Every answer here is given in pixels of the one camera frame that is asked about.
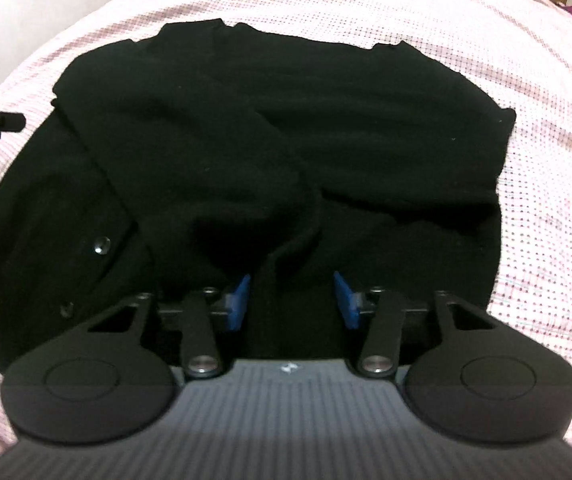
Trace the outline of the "pink checkered bed duvet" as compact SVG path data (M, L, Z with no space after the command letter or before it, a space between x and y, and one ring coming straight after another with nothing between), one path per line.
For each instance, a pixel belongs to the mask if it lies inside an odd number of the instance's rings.
M545 0L111 0L13 70L0 84L0 110L24 113L36 128L76 56L210 18L362 48L406 42L511 107L517 120L499 178L501 263L489 309L572 364L569 14Z

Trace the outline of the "black knit cardigan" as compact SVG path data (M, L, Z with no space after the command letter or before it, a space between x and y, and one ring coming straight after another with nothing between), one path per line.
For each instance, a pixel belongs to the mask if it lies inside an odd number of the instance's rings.
M516 115L408 44L172 24L54 93L0 183L0 370L139 292L247 281L248 359L338 356L336 276L490 300Z

